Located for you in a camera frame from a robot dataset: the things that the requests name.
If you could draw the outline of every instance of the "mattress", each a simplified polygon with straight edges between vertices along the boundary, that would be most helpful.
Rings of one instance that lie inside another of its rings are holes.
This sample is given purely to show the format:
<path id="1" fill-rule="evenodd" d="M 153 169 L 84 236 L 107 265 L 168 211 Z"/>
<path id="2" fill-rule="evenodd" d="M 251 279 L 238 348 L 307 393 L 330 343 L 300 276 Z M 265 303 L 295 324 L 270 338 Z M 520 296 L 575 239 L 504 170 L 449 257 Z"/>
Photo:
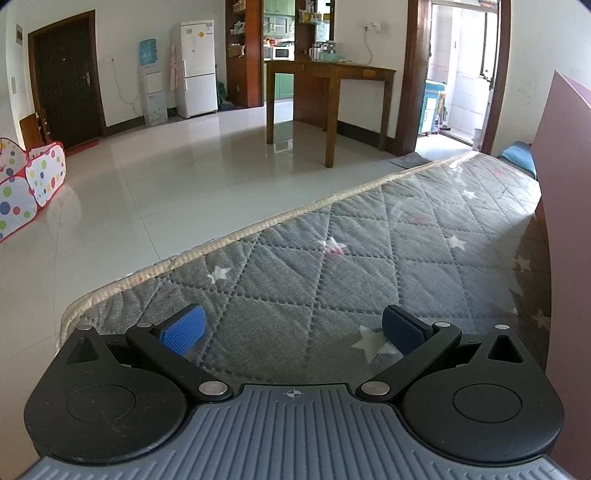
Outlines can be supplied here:
<path id="1" fill-rule="evenodd" d="M 538 183 L 470 152 L 304 205 L 100 288 L 65 312 L 123 333 L 190 303 L 206 331 L 186 357 L 245 382 L 348 382 L 402 357 L 381 330 L 398 304 L 465 333 L 511 325 L 544 366 L 548 247 L 533 216 Z"/>

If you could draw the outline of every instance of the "dark brown door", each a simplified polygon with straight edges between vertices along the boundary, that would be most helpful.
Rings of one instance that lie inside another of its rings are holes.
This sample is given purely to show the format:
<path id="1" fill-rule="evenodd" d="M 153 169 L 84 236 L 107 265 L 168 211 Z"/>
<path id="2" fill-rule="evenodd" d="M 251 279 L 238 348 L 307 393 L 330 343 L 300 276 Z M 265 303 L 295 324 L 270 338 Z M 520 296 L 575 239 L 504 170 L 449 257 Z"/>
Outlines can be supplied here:
<path id="1" fill-rule="evenodd" d="M 53 139 L 70 148 L 99 137 L 88 20 L 36 36 L 34 48 L 40 106 Z"/>

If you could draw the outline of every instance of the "silver screw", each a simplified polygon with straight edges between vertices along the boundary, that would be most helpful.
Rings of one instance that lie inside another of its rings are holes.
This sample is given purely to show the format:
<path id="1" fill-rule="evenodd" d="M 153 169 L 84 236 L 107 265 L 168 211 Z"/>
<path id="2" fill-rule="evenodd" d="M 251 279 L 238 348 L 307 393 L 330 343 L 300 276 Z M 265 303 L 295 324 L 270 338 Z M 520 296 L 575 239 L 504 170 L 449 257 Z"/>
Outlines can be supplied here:
<path id="1" fill-rule="evenodd" d="M 372 397 L 380 397 L 388 393 L 390 391 L 390 387 L 384 382 L 366 382 L 361 385 L 361 391 L 366 395 L 371 395 Z"/>
<path id="2" fill-rule="evenodd" d="M 228 391 L 228 386 L 224 382 L 210 381 L 199 385 L 199 391 L 208 397 L 217 397 L 224 395 Z"/>

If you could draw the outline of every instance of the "wooden table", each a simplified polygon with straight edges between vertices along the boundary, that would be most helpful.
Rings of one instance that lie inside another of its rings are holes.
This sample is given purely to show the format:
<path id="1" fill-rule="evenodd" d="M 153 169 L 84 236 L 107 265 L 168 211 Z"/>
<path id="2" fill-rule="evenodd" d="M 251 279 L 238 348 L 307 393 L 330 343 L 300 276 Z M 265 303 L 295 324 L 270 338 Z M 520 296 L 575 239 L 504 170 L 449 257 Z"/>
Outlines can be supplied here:
<path id="1" fill-rule="evenodd" d="M 386 146 L 390 109 L 392 106 L 392 88 L 396 70 L 312 60 L 267 60 L 267 143 L 273 143 L 275 121 L 275 74 L 307 73 L 329 80 L 328 112 L 326 121 L 326 159 L 324 165 L 332 168 L 335 163 L 336 130 L 339 117 L 339 97 L 341 80 L 370 80 L 384 82 L 384 101 L 382 103 L 382 126 L 379 135 L 380 150 Z"/>

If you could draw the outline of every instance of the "crosshair symbol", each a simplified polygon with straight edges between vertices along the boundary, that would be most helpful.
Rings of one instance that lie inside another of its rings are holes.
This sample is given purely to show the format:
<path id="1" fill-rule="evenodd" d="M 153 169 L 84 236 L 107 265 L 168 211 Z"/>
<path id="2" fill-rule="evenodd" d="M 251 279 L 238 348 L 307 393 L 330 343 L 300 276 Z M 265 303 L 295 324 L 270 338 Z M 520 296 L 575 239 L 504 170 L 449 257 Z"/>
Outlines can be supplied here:
<path id="1" fill-rule="evenodd" d="M 286 393 L 286 395 L 290 398 L 297 398 L 297 397 L 301 397 L 302 395 L 305 395 L 305 393 L 302 393 L 299 390 L 289 390 L 289 392 Z"/>

